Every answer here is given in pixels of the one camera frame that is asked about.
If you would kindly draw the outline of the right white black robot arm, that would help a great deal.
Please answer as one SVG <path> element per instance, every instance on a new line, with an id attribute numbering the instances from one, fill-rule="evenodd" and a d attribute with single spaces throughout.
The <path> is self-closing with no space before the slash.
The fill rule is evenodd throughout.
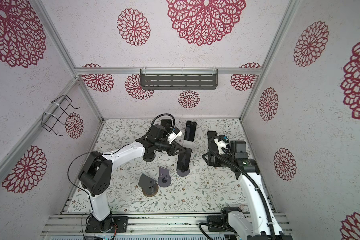
<path id="1" fill-rule="evenodd" d="M 227 137 L 212 137 L 208 141 L 208 156 L 215 163 L 230 168 L 247 195 L 247 204 L 251 219 L 238 208 L 222 210 L 221 227 L 236 235 L 241 240 L 291 240 L 293 237 L 284 233 L 268 202 L 260 170 L 254 160 L 248 159 L 245 141 L 229 141 Z"/>

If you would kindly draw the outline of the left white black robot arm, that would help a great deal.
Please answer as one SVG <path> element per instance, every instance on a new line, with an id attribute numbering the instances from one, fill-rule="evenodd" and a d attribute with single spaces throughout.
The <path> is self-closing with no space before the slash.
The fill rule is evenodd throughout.
<path id="1" fill-rule="evenodd" d="M 176 141 L 176 138 L 182 134 L 177 127 L 167 131 L 161 125 L 152 125 L 143 137 L 118 150 L 109 153 L 97 151 L 89 153 L 78 179 L 89 194 L 93 218 L 103 222 L 112 216 L 106 190 L 110 185 L 114 169 L 137 158 L 150 162 L 155 158 L 155 152 L 166 152 L 169 156 L 184 153 L 186 149 Z"/>

